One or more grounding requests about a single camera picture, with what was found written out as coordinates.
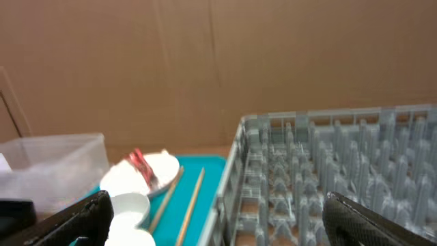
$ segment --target teal tray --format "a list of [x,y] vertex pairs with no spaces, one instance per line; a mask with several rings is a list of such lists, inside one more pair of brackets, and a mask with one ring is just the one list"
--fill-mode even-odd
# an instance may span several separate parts
[[[153,233],[156,246],[176,244],[197,178],[199,177],[202,167],[204,167],[205,176],[203,177],[202,186],[186,231],[183,245],[194,246],[197,244],[203,224],[210,212],[212,202],[216,197],[216,190],[226,164],[226,160],[221,156],[176,156],[176,158],[180,165],[184,166],[185,170]],[[167,194],[167,192],[152,198],[150,201],[150,221],[153,220],[165,194]]]

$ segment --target chopstick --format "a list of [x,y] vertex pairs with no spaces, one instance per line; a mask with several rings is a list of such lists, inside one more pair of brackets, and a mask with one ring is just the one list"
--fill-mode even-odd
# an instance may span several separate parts
[[184,167],[180,167],[179,172],[176,175],[175,180],[171,183],[169,191],[165,195],[163,202],[161,202],[161,205],[159,206],[158,212],[156,212],[155,218],[153,218],[153,221],[149,226],[149,233],[150,234],[153,234],[153,232],[155,231],[156,226],[158,225],[159,220],[160,220],[161,216],[163,215],[164,210],[167,207],[167,205],[171,199],[171,196],[173,195],[173,192],[175,191],[175,188],[178,185],[179,180],[182,177],[183,173],[184,173]]
[[191,215],[193,213],[194,205],[196,205],[197,195],[199,195],[200,186],[203,182],[203,176],[205,176],[205,168],[202,167],[199,178],[197,179],[196,187],[194,189],[193,195],[191,196],[190,205],[188,206],[188,210],[186,211],[184,223],[182,224],[182,228],[179,231],[178,241],[176,246],[181,246],[185,239],[186,229],[188,228],[188,224],[190,223]]

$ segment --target dish rack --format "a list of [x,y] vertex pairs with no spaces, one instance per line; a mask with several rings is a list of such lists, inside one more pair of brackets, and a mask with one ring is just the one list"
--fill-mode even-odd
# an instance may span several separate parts
[[242,118],[198,245],[329,245],[339,192],[436,241],[437,107]]

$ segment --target clear plastic container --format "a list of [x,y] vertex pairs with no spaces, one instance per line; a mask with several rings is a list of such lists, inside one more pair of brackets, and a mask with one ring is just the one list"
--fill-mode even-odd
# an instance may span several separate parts
[[12,169],[0,173],[0,199],[30,199],[43,217],[84,198],[109,169],[102,134],[15,139],[0,153]]

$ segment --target cardboard wall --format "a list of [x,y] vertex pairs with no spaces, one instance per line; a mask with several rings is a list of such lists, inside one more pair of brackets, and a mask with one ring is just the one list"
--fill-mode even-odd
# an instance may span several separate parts
[[437,102],[437,3],[0,0],[30,135],[229,145],[248,113]]
[[18,133],[16,132],[12,118],[8,113],[8,108],[6,107],[1,97],[0,97],[0,126],[1,126],[0,143],[13,140],[19,137]]

